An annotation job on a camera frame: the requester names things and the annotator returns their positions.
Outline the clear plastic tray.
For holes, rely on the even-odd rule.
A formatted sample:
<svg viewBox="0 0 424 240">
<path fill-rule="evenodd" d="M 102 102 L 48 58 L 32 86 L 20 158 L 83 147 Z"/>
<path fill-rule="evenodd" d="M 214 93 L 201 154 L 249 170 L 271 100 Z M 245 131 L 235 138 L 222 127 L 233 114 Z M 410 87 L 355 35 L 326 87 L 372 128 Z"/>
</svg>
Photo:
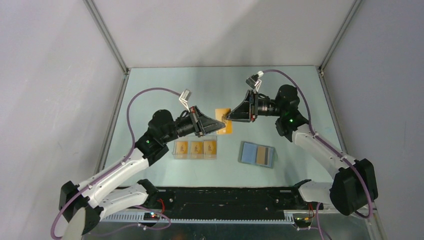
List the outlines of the clear plastic tray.
<svg viewBox="0 0 424 240">
<path fill-rule="evenodd" d="M 181 160 L 215 160 L 218 155 L 217 142 L 215 134 L 184 136 L 174 141 L 172 155 Z"/>
</svg>

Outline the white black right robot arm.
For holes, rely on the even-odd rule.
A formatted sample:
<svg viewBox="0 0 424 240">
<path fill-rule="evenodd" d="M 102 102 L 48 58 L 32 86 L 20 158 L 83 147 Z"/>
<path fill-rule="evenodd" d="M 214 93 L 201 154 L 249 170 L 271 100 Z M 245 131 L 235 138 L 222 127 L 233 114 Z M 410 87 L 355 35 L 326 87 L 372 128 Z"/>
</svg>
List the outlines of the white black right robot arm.
<svg viewBox="0 0 424 240">
<path fill-rule="evenodd" d="M 248 90 L 244 100 L 225 119 L 233 122 L 254 122 L 259 116 L 276 117 L 275 128 L 281 137 L 302 148 L 330 175 L 332 183 L 303 183 L 291 194 L 291 204 L 304 209 L 310 202 L 331 204 L 345 216 L 357 213 L 378 198 L 378 187 L 373 164 L 366 158 L 358 160 L 336 148 L 311 126 L 310 120 L 299 111 L 298 89 L 282 85 L 274 99 Z"/>
</svg>

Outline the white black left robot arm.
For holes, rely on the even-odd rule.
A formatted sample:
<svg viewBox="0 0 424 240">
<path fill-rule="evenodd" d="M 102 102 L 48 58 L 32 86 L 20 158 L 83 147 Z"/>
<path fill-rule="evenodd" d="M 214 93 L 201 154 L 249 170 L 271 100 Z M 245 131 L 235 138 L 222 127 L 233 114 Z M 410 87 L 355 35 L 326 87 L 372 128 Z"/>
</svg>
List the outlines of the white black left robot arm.
<svg viewBox="0 0 424 240">
<path fill-rule="evenodd" d="M 169 151 L 169 142 L 190 134 L 204 137 L 224 127 L 223 122 L 206 116 L 197 106 L 184 110 L 176 119 L 166 109 L 156 111 L 146 132 L 132 140 L 129 152 L 120 160 L 85 181 L 68 181 L 61 186 L 59 215 L 73 229 L 61 239 L 79 240 L 104 218 L 126 208 L 156 206 L 157 189 L 149 180 L 125 189 L 119 189 L 119 185 L 160 160 Z"/>
</svg>

